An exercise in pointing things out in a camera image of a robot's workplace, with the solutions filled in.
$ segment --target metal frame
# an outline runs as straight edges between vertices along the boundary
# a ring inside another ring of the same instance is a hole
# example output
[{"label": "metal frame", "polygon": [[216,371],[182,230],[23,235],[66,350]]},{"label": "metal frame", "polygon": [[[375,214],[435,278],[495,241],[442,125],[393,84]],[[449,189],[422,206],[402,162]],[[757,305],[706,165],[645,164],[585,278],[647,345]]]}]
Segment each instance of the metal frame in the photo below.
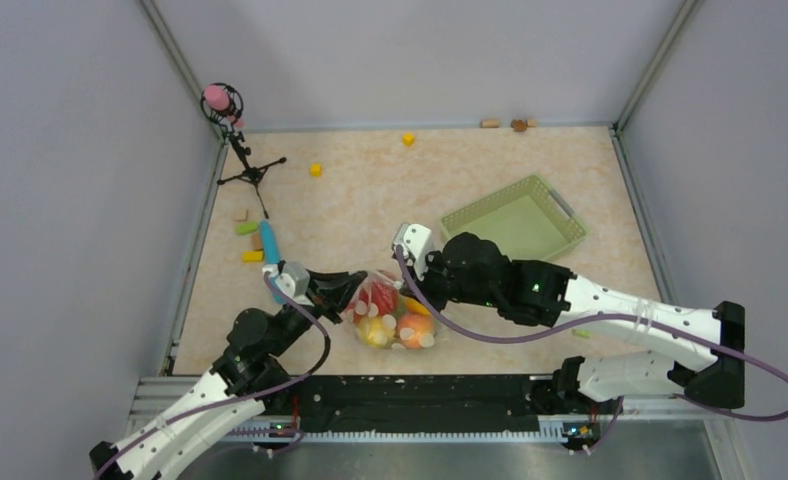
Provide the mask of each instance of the metal frame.
[{"label": "metal frame", "polygon": [[[539,380],[549,380],[550,375],[533,375]],[[149,423],[155,416],[184,395],[190,388],[197,383],[200,377],[194,375],[171,376],[171,377],[144,377],[138,383],[135,390],[135,399],[129,413],[126,425],[126,435],[141,429]],[[624,415],[622,421],[686,421],[701,420],[713,421],[717,416],[707,410],[697,408],[688,402],[676,398],[627,398],[624,400]],[[260,416],[255,418],[255,422],[281,421],[286,419],[281,417]],[[581,423],[587,422],[587,415],[549,415],[539,416],[539,422],[552,426],[562,423]],[[373,440],[372,436],[365,436],[367,440]],[[514,441],[515,436],[509,434],[508,440]],[[321,438],[321,441],[339,441],[335,438]],[[345,442],[355,442],[355,436],[345,435],[340,437]],[[547,438],[549,441],[561,441],[561,436]]]},{"label": "metal frame", "polygon": [[206,189],[205,197],[200,202],[203,204],[200,210],[197,230],[191,248],[188,250],[186,267],[179,289],[179,296],[176,299],[176,307],[173,312],[173,324],[170,331],[170,339],[165,348],[162,364],[158,369],[160,374],[170,374],[173,372],[173,365],[176,361],[176,353],[179,349],[179,340],[182,338],[182,329],[185,326],[185,316],[188,314],[188,305],[191,303],[191,292],[194,290],[194,282],[197,279],[197,270],[200,266],[200,258],[203,254],[203,244],[206,241],[208,225],[211,221],[211,214],[214,210],[214,201],[217,198],[217,180],[223,173],[223,166],[226,164],[226,155],[229,147],[226,142],[220,144],[217,150],[214,170],[209,177],[209,185]]},{"label": "metal frame", "polygon": [[614,128],[618,133],[623,132],[624,129],[627,128],[627,125],[629,125],[636,109],[658,77],[662,66],[665,65],[671,53],[674,51],[677,40],[679,40],[680,35],[702,3],[703,0],[684,0],[680,9],[677,10],[677,15],[673,22],[671,22],[668,32],[659,44],[659,48],[656,49],[656,53],[653,54],[653,58],[650,59],[650,63],[647,64],[647,68],[645,68],[644,73],[633,89],[633,93],[630,94],[630,98],[627,100],[626,105],[624,105],[624,108],[621,110],[621,114],[618,116],[618,120],[615,122]]},{"label": "metal frame", "polygon": [[[199,108],[200,89],[202,84],[197,79],[191,69],[187,59],[179,48],[169,26],[164,20],[161,10],[155,0],[137,0],[144,16],[150,27],[156,33],[156,37],[164,49],[165,53],[173,65],[175,71],[183,82],[186,90]],[[658,75],[661,73],[663,65],[667,62],[676,46],[680,35],[684,32],[686,25],[693,18],[702,0],[685,0],[680,6],[677,15],[662,39],[653,58],[639,79],[633,93],[621,111],[619,118],[611,126],[610,134],[618,158],[618,164],[629,193],[630,202],[636,213],[639,230],[644,241],[644,246],[650,259],[654,279],[657,288],[664,301],[673,303],[674,291],[669,279],[668,266],[665,256],[660,248],[656,229],[651,219],[649,208],[645,202],[644,194],[639,185],[638,177],[635,172],[632,160],[623,142],[623,133],[632,121],[636,110],[646,97],[649,89],[654,84]],[[220,134],[214,125],[211,125],[213,132],[218,138]],[[172,370],[172,361],[175,358],[175,351],[181,337],[185,314],[190,301],[191,291],[196,278],[196,271],[202,253],[203,242],[205,241],[208,223],[214,206],[217,194],[215,184],[216,177],[220,175],[226,161],[226,145],[221,145],[218,158],[210,179],[203,209],[200,213],[199,225],[196,236],[188,259],[187,274],[176,302],[173,330],[167,349],[167,361],[163,371]],[[195,377],[144,377],[141,379],[133,400],[132,409],[129,415],[127,430],[140,428],[157,412],[167,408],[175,398],[178,398],[180,391],[185,391],[195,381]],[[709,436],[712,453],[718,464],[721,477],[724,480],[730,479],[752,479],[756,478],[746,447],[742,441],[738,425],[731,419],[710,416],[711,414],[692,407],[685,402],[676,399],[627,399],[625,409],[631,412],[622,419],[634,421],[678,421],[678,420],[703,420]],[[562,418],[564,421],[576,420],[573,416]],[[548,417],[545,420],[557,420],[555,417]]]}]

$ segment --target wooden block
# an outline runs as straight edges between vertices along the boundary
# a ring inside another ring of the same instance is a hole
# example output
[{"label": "wooden block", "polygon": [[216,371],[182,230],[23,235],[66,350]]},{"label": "wooden block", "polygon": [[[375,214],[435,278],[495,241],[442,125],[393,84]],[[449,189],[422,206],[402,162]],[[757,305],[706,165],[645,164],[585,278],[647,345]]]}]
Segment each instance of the wooden block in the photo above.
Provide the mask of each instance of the wooden block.
[{"label": "wooden block", "polygon": [[527,125],[526,125],[525,121],[523,121],[523,120],[512,120],[512,130],[520,133],[520,132],[526,132],[526,128],[527,128]]},{"label": "wooden block", "polygon": [[500,119],[499,118],[486,118],[479,124],[482,128],[498,128],[500,127]]},{"label": "wooden block", "polygon": [[253,250],[262,250],[264,247],[261,243],[261,232],[256,232],[250,236],[253,243]]}]

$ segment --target robotic arm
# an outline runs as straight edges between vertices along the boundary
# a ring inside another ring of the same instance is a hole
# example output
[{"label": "robotic arm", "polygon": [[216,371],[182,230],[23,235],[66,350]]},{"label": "robotic arm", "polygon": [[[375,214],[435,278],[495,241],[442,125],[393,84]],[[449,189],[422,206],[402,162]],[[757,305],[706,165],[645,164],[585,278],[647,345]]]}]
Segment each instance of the robotic arm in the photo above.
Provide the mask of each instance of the robotic arm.
[{"label": "robotic arm", "polygon": [[[651,329],[650,319],[701,337],[717,345],[744,350],[744,308],[723,302],[714,310],[688,309],[634,297],[535,260],[510,260],[497,245],[463,233],[439,251],[432,232],[418,224],[403,224],[392,249],[405,252],[409,273],[436,310],[448,301],[494,307],[519,325],[558,327],[597,314],[635,316],[635,323],[603,320],[586,327],[649,351],[610,358],[573,357],[554,373],[543,392],[547,405],[583,395],[603,402],[621,395],[684,394],[709,407],[744,406],[744,362],[717,355],[709,348]],[[403,292],[414,296],[414,292]]]},{"label": "robotic arm", "polygon": [[[367,277],[366,272],[320,274],[297,262],[265,267],[271,282],[315,318],[340,323],[339,313]],[[257,308],[242,311],[226,337],[229,346],[211,369],[176,403],[139,432],[116,443],[100,442],[89,456],[101,480],[174,479],[215,442],[251,417],[288,401],[285,390],[314,373],[293,379],[279,365],[282,355],[312,324],[295,308],[285,305],[275,315]],[[261,400],[241,400],[257,393]]]},{"label": "robotic arm", "polygon": [[[636,323],[603,320],[587,328],[644,346],[648,352],[566,359],[551,381],[534,384],[531,401],[538,413],[589,412],[593,404],[622,395],[675,393],[710,407],[743,406],[741,360],[651,329],[641,320],[651,319],[743,351],[741,306],[723,302],[714,310],[696,310],[666,305],[613,291],[558,265],[510,260],[494,243],[469,233],[452,238],[440,251],[431,237],[432,232],[422,225],[403,224],[392,248],[405,257],[417,290],[438,311],[451,301],[468,303],[496,308],[501,317],[519,325],[550,328],[605,313],[639,319]],[[367,277],[361,271],[309,272],[297,262],[267,265],[265,274],[304,313],[333,323],[341,322],[339,314]],[[416,294],[406,287],[401,292]],[[279,365],[277,357],[311,326],[303,312],[288,305],[275,315],[257,308],[242,311],[223,354],[182,398],[140,432],[114,444],[101,442],[91,450],[95,478],[177,478],[242,422],[283,408],[289,400],[285,389],[314,373],[328,355],[329,337],[325,336],[324,354],[308,373],[292,379]]]}]

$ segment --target tripod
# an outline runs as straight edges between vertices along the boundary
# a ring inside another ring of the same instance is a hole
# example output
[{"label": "tripod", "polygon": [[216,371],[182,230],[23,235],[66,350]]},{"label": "tripod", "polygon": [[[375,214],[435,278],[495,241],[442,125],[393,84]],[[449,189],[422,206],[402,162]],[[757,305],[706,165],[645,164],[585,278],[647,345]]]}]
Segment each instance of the tripod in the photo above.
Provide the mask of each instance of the tripod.
[{"label": "tripod", "polygon": [[267,165],[262,165],[261,167],[251,167],[250,163],[247,161],[247,156],[251,153],[250,147],[245,147],[241,143],[244,141],[244,134],[237,131],[224,131],[223,136],[229,141],[229,144],[232,145],[232,150],[235,151],[235,154],[238,155],[238,159],[241,160],[241,164],[244,165],[244,171],[229,178],[222,178],[217,181],[217,184],[223,185],[224,183],[231,182],[232,180],[242,180],[252,184],[253,188],[256,189],[256,196],[259,197],[259,203],[262,206],[264,218],[270,219],[270,215],[267,214],[267,209],[264,208],[264,200],[262,200],[261,194],[259,193],[259,183],[261,183],[261,181],[264,179],[264,175],[267,173],[267,170],[270,167],[280,163],[285,163],[288,161],[288,159],[282,157],[275,162],[270,162]]}]

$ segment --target green block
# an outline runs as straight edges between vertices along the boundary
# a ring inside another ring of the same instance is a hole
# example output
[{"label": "green block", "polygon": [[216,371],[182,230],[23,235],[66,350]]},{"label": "green block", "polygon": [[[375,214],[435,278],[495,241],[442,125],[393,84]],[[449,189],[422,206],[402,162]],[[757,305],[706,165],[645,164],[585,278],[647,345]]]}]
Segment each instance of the green block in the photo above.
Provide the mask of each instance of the green block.
[{"label": "green block", "polygon": [[591,338],[591,332],[588,330],[580,330],[579,328],[572,328],[571,335],[580,338]]},{"label": "green block", "polygon": [[259,222],[239,223],[235,225],[235,233],[238,235],[249,235],[259,229]]}]

